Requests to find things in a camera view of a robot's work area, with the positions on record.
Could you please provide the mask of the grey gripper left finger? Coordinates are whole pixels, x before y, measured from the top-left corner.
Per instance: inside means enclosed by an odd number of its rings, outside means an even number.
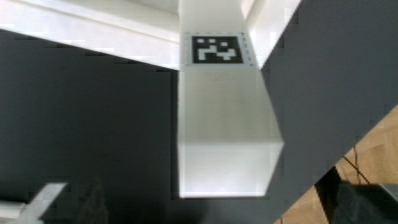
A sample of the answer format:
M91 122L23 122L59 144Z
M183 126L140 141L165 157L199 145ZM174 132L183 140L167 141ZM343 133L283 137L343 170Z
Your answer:
M0 200L0 224L110 224L100 180L50 182L28 203Z

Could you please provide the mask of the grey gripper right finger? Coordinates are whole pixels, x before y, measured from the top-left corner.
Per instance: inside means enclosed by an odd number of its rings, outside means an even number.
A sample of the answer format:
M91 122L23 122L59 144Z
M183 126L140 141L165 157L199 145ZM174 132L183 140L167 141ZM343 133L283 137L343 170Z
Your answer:
M315 189L329 224L398 224L398 184L352 184L332 168Z

